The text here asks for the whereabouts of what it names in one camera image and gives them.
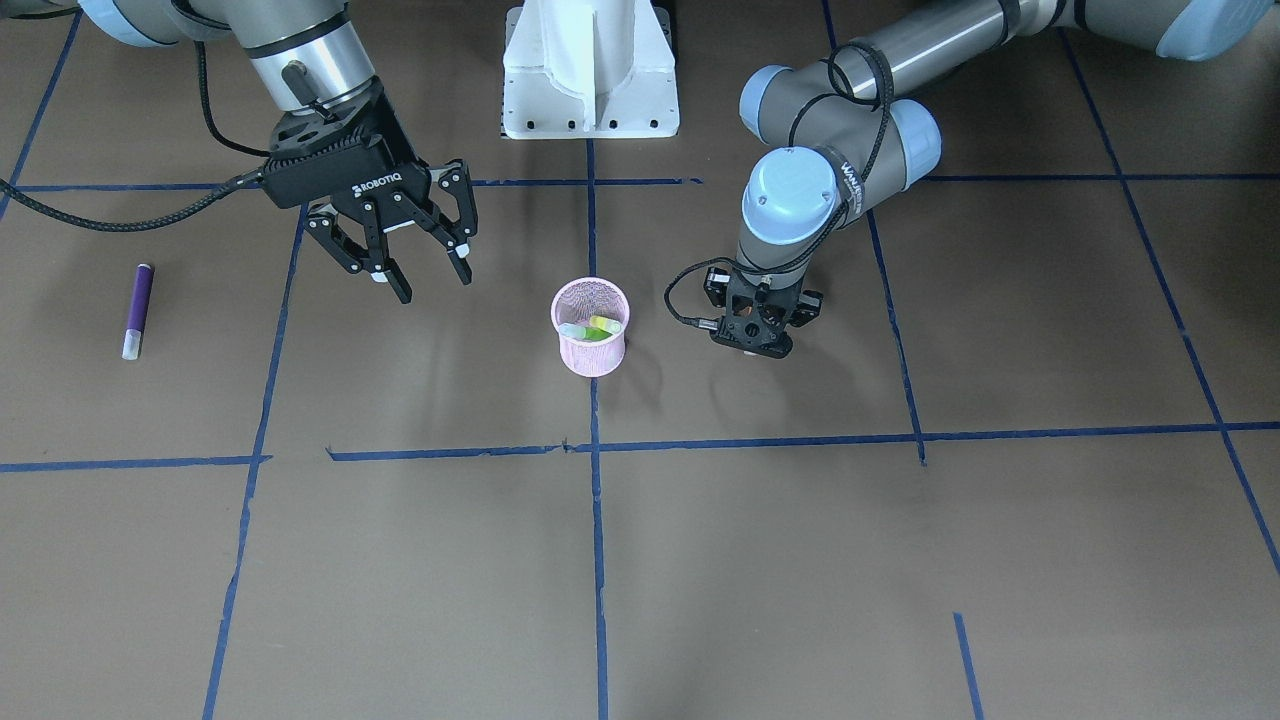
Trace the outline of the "yellow highlighter pen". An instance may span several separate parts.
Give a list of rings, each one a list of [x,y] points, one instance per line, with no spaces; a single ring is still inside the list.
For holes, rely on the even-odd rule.
[[[609,316],[590,315],[588,319],[588,325],[600,333],[607,333],[609,336],[617,336],[623,332],[625,324]]]

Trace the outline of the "pink mesh pen holder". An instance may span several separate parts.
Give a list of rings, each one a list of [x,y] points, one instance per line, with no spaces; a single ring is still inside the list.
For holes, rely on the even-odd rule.
[[[621,288],[599,277],[563,286],[550,302],[559,356],[577,375],[598,378],[613,372],[625,356],[630,304]]]

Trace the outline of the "green highlighter pen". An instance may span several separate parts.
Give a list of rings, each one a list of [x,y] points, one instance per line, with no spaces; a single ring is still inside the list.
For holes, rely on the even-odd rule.
[[[556,328],[558,334],[567,340],[575,340],[581,342],[602,342],[609,340],[612,336],[607,333],[600,333],[590,328],[589,325],[580,325],[575,323],[561,323]]]

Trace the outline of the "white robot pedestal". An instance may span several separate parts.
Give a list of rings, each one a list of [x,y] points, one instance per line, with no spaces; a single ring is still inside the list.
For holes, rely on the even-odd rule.
[[[506,14],[507,138],[668,138],[681,114],[671,1],[525,1]]]

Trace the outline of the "purple marker pen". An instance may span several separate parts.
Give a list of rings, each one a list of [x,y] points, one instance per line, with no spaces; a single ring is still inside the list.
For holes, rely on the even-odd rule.
[[[148,316],[150,297],[154,287],[154,274],[155,268],[148,263],[141,263],[134,272],[131,305],[122,340],[122,359],[125,361],[134,361],[141,354],[146,320]]]

